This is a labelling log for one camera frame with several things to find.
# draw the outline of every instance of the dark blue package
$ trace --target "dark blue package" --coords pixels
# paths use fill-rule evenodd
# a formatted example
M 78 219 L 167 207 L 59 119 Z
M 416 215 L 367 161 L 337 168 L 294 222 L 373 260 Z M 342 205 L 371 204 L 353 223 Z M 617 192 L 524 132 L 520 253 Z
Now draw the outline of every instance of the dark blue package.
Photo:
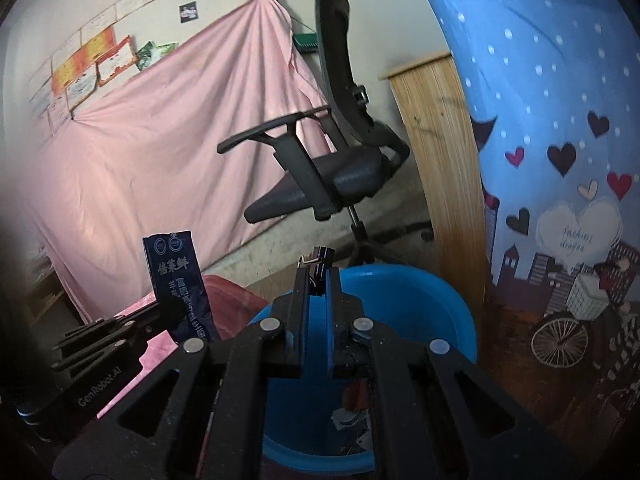
M 156 300 L 176 296 L 188 308 L 187 316 L 178 328 L 169 330 L 172 339 L 178 344 L 191 337 L 209 342 L 220 340 L 213 324 L 191 232 L 152 235 L 142 238 L 142 243 Z

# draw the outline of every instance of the green object on wall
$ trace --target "green object on wall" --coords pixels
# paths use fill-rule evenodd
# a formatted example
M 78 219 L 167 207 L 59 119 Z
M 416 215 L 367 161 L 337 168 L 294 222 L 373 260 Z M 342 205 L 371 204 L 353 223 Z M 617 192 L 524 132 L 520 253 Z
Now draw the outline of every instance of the green object on wall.
M 294 34 L 293 44 L 300 54 L 309 54 L 318 51 L 318 35 L 313 34 Z

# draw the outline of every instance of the cream heart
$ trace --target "cream heart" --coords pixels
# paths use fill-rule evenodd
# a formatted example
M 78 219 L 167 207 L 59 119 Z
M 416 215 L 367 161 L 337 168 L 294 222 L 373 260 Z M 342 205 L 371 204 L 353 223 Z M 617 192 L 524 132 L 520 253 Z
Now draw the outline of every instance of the cream heart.
M 622 233 L 618 206 L 597 200 L 575 217 L 571 206 L 561 202 L 540 215 L 536 242 L 541 250 L 561 262 L 567 272 L 585 263 L 602 261 Z
M 597 192 L 598 192 L 598 181 L 597 180 L 592 180 L 591 183 L 589 184 L 589 188 L 583 186 L 582 184 L 580 184 L 580 186 L 578 186 L 578 194 L 582 198 L 587 199 L 589 202 L 591 202 L 591 200 L 594 199 L 594 197 L 596 196 Z

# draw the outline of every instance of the metal rivet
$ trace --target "metal rivet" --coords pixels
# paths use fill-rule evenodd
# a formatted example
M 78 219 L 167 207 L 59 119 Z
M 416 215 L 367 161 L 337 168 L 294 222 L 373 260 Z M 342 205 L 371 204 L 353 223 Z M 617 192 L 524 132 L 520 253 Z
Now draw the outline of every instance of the metal rivet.
M 187 354 L 195 354 L 204 348 L 204 341 L 198 337 L 192 337 L 182 344 L 182 348 Z
M 451 346 L 444 341 L 444 339 L 434 339 L 429 343 L 429 348 L 434 354 L 444 355 L 449 351 Z
M 277 330 L 280 327 L 280 320 L 274 317 L 266 317 L 260 322 L 260 328 L 265 332 Z
M 373 321 L 368 317 L 359 317 L 353 322 L 353 327 L 360 332 L 368 332 L 373 328 Z

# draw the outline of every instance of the chair base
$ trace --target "chair base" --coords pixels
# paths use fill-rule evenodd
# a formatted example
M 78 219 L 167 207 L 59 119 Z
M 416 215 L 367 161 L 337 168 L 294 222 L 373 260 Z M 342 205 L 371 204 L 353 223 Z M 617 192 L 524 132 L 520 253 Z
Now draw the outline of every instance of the chair base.
M 334 254 L 334 261 L 336 262 L 348 258 L 348 267 L 372 264 L 375 263 L 376 260 L 386 264 L 409 265 L 402 256 L 386 248 L 384 244 L 416 231 L 422 231 L 421 236 L 425 242 L 433 240 L 431 221 L 415 222 L 369 237 L 363 222 L 358 218 L 355 208 L 349 206 L 348 211 L 351 216 L 351 231 L 353 232 L 355 240 L 354 243 L 338 248 Z

